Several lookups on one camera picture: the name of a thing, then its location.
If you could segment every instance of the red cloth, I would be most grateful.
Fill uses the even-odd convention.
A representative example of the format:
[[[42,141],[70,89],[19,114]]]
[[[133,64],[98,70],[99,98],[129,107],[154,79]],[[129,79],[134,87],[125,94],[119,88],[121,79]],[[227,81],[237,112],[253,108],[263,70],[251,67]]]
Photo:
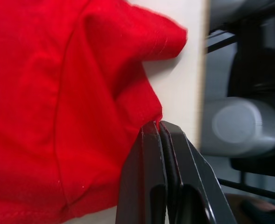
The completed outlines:
[[[116,205],[140,127],[162,116],[141,61],[185,42],[121,0],[0,0],[0,224]]]

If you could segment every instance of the gray cylinder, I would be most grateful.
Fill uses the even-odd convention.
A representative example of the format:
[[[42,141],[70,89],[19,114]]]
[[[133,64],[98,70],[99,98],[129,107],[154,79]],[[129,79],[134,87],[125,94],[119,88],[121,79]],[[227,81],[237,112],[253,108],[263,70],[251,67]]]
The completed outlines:
[[[205,104],[201,153],[248,157],[275,147],[275,111],[251,99],[229,97]]]

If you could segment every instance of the seam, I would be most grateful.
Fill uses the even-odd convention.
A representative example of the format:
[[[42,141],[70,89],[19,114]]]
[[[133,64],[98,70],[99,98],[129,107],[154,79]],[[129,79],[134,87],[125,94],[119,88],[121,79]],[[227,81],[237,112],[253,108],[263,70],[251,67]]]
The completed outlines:
[[[88,6],[88,4],[90,2],[91,1],[89,0],[82,7],[81,11],[78,14],[77,19],[75,19],[74,27],[73,27],[73,29],[72,29],[72,31],[70,33],[70,36],[69,36],[69,38],[67,40],[67,43],[66,43],[66,46],[65,46],[65,49],[64,49],[64,52],[63,52],[63,58],[62,58],[61,66],[60,66],[60,69],[59,69],[59,81],[58,81],[57,100],[56,100],[55,112],[54,112],[54,117],[53,117],[53,150],[54,150],[56,165],[57,165],[57,168],[58,168],[58,178],[59,178],[60,186],[61,186],[61,189],[62,189],[62,192],[63,192],[63,197],[64,197],[65,202],[66,202],[66,207],[63,207],[63,209],[67,208],[71,212],[71,214],[72,214],[73,217],[76,217],[76,215],[75,215],[74,211],[72,210],[71,202],[68,200],[68,198],[67,198],[67,192],[66,192],[66,190],[65,190],[65,188],[63,186],[61,164],[60,164],[60,161],[59,161],[59,158],[58,158],[58,151],[57,151],[57,147],[56,147],[56,122],[57,122],[59,101],[60,101],[60,98],[61,98],[61,86],[62,86],[62,79],[63,79],[63,68],[64,68],[64,65],[65,65],[65,60],[66,60],[66,54],[67,54],[68,46],[69,46],[69,44],[71,42],[71,39],[73,37],[75,28],[76,28],[76,26],[78,24],[78,21],[79,21],[79,18],[81,17],[81,15],[83,14],[84,10],[86,9],[86,7]]]

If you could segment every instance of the white surface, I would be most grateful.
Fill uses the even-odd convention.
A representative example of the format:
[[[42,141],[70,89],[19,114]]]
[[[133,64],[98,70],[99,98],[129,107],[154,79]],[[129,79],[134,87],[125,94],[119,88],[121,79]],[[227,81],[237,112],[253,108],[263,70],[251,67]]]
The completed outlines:
[[[163,119],[179,125],[197,147],[204,83],[208,0],[129,0],[176,20],[188,28],[188,41],[173,60],[146,62],[144,67],[162,106]],[[114,224],[116,208],[73,219],[66,224]]]

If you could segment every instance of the red fabric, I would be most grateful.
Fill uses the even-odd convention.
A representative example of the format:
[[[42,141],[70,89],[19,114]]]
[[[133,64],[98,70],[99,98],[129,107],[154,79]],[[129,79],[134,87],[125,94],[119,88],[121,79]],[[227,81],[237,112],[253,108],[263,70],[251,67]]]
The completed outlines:
[[[141,61],[185,42],[120,0],[0,0],[0,224],[116,205],[139,128],[162,116]]]

